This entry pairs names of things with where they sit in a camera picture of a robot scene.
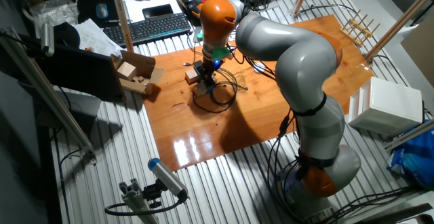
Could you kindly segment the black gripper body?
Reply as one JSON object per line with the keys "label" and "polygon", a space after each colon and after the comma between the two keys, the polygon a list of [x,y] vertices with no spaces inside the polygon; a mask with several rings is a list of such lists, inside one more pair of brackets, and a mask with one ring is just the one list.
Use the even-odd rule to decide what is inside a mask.
{"label": "black gripper body", "polygon": [[211,76],[214,71],[217,71],[222,65],[221,59],[208,59],[203,58],[203,75],[204,76]]}

